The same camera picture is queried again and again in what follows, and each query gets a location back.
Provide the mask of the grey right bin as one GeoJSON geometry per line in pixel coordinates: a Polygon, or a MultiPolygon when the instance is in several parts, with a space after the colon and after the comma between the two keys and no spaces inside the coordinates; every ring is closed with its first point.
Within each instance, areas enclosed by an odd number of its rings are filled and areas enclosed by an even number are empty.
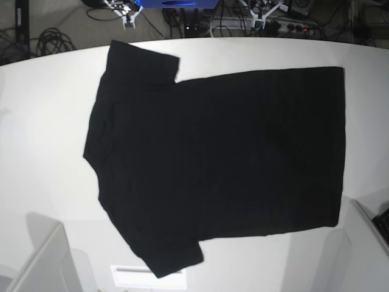
{"type": "Polygon", "coordinates": [[[326,237],[312,290],[388,291],[388,246],[355,200],[326,237]]]}

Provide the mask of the white slotted tray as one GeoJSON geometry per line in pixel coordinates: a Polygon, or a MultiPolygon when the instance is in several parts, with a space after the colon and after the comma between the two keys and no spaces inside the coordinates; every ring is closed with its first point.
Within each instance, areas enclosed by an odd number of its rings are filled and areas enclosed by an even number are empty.
{"type": "Polygon", "coordinates": [[[160,290],[186,290],[187,276],[185,270],[157,278],[144,266],[111,266],[112,276],[117,287],[144,288],[160,290]]]}

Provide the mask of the black keyboard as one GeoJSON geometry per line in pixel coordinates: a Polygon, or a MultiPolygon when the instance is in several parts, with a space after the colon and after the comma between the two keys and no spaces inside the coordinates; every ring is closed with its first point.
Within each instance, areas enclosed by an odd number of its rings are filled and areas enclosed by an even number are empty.
{"type": "Polygon", "coordinates": [[[377,230],[380,232],[381,236],[384,238],[387,244],[389,244],[389,209],[387,209],[383,214],[378,215],[373,218],[373,223],[377,230]]]}

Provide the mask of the white power strip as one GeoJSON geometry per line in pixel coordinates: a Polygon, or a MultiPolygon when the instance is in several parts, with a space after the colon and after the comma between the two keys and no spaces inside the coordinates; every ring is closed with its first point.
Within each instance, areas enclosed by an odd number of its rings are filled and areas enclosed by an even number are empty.
{"type": "MultiPolygon", "coordinates": [[[[252,18],[239,18],[237,16],[227,16],[223,19],[220,19],[219,16],[213,19],[212,21],[212,29],[214,27],[227,27],[230,30],[245,30],[247,32],[250,32],[253,30],[252,28],[252,18]]],[[[303,33],[307,32],[309,28],[315,28],[318,27],[318,24],[310,21],[298,21],[296,19],[290,19],[285,17],[275,17],[275,18],[267,18],[265,20],[266,25],[264,26],[263,30],[266,29],[266,27],[271,26],[272,23],[278,23],[278,31],[279,32],[295,32],[295,33],[303,33]]]]}

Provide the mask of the black T-shirt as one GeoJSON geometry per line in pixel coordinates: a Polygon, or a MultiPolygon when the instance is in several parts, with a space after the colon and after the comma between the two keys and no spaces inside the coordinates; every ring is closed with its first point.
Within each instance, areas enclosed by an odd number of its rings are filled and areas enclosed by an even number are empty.
{"type": "Polygon", "coordinates": [[[176,82],[179,59],[113,41],[84,158],[99,201],[158,278],[199,242],[337,225],[345,71],[249,71],[176,82]]]}

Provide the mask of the grey left bin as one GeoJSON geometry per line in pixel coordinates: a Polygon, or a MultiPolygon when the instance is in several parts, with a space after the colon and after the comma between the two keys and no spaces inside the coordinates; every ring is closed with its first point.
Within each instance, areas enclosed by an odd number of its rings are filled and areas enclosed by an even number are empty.
{"type": "Polygon", "coordinates": [[[32,252],[20,268],[1,262],[1,291],[98,291],[88,255],[70,247],[63,222],[26,215],[32,252]]]}

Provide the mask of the grey bin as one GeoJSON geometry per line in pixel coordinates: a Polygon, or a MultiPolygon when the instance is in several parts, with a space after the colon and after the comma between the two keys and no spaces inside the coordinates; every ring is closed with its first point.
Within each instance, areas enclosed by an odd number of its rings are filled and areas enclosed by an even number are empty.
{"type": "Polygon", "coordinates": [[[1,262],[1,291],[98,291],[88,255],[70,247],[63,222],[26,215],[32,252],[20,268],[1,262]]]}
{"type": "Polygon", "coordinates": [[[312,290],[388,291],[388,246],[355,200],[326,237],[312,290]]]}

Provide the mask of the blue box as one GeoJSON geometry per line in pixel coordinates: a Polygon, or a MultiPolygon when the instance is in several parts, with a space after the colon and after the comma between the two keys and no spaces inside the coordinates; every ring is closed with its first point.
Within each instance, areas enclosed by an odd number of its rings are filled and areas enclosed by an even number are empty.
{"type": "Polygon", "coordinates": [[[140,4],[146,9],[156,8],[196,8],[213,9],[218,0],[141,0],[140,4]]]}

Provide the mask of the black upright post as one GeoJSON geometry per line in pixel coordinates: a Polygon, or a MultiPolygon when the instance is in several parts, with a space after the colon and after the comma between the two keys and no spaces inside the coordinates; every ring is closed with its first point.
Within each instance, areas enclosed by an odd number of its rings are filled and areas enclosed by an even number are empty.
{"type": "Polygon", "coordinates": [[[15,37],[17,42],[29,40],[29,0],[15,1],[15,37]]]}

